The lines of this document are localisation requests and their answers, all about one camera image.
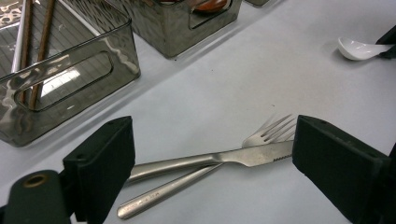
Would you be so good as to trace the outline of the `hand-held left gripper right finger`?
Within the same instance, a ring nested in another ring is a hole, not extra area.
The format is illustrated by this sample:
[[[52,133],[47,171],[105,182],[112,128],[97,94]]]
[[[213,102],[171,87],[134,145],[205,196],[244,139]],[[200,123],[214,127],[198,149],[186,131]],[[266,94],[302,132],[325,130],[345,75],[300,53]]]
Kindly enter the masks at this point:
[[[396,144],[386,155],[328,121],[300,115],[292,162],[352,224],[396,224]]]

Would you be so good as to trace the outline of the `white chopstick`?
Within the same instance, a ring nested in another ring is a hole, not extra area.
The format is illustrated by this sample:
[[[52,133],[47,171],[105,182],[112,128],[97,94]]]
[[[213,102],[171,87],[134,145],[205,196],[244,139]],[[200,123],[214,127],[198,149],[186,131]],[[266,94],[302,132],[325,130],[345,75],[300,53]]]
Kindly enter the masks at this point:
[[[24,35],[26,9],[27,9],[27,0],[22,0],[22,11],[21,11],[20,25],[19,25],[19,29],[18,29],[16,44],[15,44],[15,49],[14,49],[14,56],[13,56],[13,61],[12,61],[12,65],[11,65],[12,73],[19,71],[20,67],[21,67],[22,43],[23,43],[23,35]]]

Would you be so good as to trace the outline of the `steel fork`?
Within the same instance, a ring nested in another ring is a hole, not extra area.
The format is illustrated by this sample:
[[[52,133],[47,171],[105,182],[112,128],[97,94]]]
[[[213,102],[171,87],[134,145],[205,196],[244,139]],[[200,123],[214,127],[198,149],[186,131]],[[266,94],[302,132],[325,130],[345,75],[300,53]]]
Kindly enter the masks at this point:
[[[256,147],[272,143],[292,141],[291,138],[295,132],[295,118],[287,115],[284,118],[274,121],[273,123],[262,125],[253,135],[245,139],[240,148]],[[152,206],[168,199],[169,197],[190,186],[198,179],[210,172],[220,168],[224,163],[214,164],[206,167],[197,167],[197,170],[187,175],[183,175],[173,181],[152,189],[139,196],[122,203],[118,210],[117,216],[120,219],[128,219],[150,209]]]

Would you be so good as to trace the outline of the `brown wooden chopstick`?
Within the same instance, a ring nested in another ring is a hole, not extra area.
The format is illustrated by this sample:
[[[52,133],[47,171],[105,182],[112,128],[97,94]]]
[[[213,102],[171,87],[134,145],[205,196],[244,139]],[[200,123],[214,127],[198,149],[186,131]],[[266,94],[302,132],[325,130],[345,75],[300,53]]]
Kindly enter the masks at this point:
[[[24,69],[29,65],[30,62],[30,42],[31,42],[31,31],[32,31],[32,15],[33,15],[33,1],[26,0],[23,16],[22,26],[22,42],[21,42],[21,65],[20,69]]]
[[[40,39],[40,46],[39,46],[39,51],[38,51],[38,56],[37,56],[37,61],[39,63],[44,61],[48,54],[50,30],[51,30],[51,24],[52,24],[55,3],[56,3],[56,0],[48,0],[48,3],[47,3],[45,19],[43,22],[42,36]],[[30,95],[30,99],[28,102],[30,109],[36,108],[36,103],[37,103],[37,100],[41,94],[42,86],[43,86],[42,82],[37,83],[33,86],[32,92]]]

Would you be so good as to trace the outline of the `white ceramic spoon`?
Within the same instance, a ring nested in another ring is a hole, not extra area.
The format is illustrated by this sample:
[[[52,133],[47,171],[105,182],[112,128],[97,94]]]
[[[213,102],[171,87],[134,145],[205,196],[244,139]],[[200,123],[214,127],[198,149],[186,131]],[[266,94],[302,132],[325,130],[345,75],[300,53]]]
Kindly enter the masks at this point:
[[[351,61],[364,61],[392,48],[392,45],[365,44],[346,37],[339,37],[337,48],[341,54]]]

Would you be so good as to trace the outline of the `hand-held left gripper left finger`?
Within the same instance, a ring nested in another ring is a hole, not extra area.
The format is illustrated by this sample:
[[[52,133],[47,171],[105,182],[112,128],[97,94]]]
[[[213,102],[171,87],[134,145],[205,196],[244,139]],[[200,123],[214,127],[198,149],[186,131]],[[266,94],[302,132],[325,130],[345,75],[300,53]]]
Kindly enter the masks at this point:
[[[3,224],[103,224],[134,167],[130,116],[102,125],[63,158],[58,173],[42,170],[20,178],[3,206]]]

